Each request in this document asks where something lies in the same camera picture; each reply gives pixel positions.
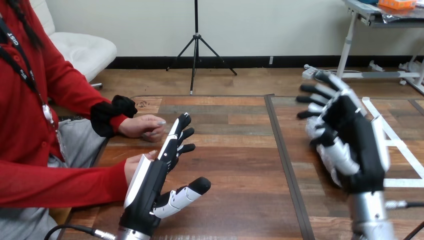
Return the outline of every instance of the orange box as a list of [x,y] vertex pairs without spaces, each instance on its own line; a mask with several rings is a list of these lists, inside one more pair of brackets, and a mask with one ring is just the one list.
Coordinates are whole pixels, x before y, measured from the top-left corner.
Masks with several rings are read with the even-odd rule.
[[391,9],[413,9],[417,5],[417,0],[379,0],[378,4]]

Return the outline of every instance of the white wall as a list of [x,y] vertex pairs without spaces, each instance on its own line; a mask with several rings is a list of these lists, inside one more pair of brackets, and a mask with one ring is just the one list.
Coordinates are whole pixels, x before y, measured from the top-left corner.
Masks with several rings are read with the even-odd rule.
[[[194,34],[194,0],[47,0],[58,32],[96,35],[119,56],[176,56]],[[341,0],[199,0],[199,32],[222,56],[340,55]],[[353,55],[411,55],[422,29],[358,24]],[[193,54],[189,48],[185,56]],[[200,45],[201,56],[213,54]]]

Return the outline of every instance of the prosthetic hand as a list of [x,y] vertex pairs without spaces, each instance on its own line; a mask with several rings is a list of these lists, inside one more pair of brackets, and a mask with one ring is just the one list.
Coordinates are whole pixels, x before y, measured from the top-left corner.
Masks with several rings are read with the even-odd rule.
[[144,155],[141,158],[126,194],[117,240],[149,240],[161,219],[179,212],[210,189],[211,182],[200,177],[161,195],[167,174],[177,165],[179,156],[196,147],[183,145],[195,132],[193,128],[183,131],[190,122],[190,115],[182,114],[172,126],[156,160],[150,161]]
[[381,117],[366,119],[367,111],[352,89],[334,75],[317,73],[324,85],[302,85],[310,103],[298,113],[332,179],[348,194],[352,239],[394,240],[384,198],[384,178],[390,167]]

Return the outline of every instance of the woman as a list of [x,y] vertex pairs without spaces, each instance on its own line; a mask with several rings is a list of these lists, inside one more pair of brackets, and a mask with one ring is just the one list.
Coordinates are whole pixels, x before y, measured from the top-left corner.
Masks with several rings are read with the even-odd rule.
[[[103,98],[64,60],[29,0],[0,0],[0,14],[0,238],[40,240],[56,225],[48,208],[124,200],[140,156],[89,168],[105,137],[157,142],[165,121],[132,118],[126,97]],[[90,120],[59,123],[48,97]]]

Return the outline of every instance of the tripod leg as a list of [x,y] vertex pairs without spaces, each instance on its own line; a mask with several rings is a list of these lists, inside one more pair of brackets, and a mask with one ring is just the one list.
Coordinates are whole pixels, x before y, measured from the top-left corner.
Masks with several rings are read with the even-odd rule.
[[200,40],[206,45],[206,47],[208,47],[211,51],[212,51],[212,53],[214,53],[221,61],[222,61],[222,63],[224,64],[224,66],[227,68],[227,69],[230,69],[231,70],[231,72],[232,73],[234,73],[234,75],[236,75],[237,76],[237,72],[235,72],[230,66],[228,66],[228,64],[224,61],[224,59],[222,58],[222,57],[220,57],[219,55],[218,55],[218,53],[216,52],[216,51],[214,51],[213,49],[212,49],[212,47],[211,46],[209,46],[209,44],[207,44],[206,43],[206,41],[205,40],[203,40],[203,38],[200,38]]
[[199,47],[199,39],[196,38],[196,41],[194,42],[193,71],[191,72],[190,95],[193,95],[193,84],[195,82],[196,61],[197,61],[198,47]]
[[197,61],[198,63],[200,63],[200,58],[199,58],[199,40],[197,40],[197,47],[196,47],[196,51],[197,51],[197,54],[196,54],[196,61]]
[[166,71],[170,70],[175,63],[178,62],[178,59],[180,59],[181,55],[183,55],[183,53],[187,50],[187,48],[190,46],[190,44],[192,44],[192,42],[195,40],[195,38],[193,37],[190,42],[188,42],[187,46],[184,47],[184,49],[179,53],[179,55],[175,58],[175,60],[172,62],[171,66],[169,66]]

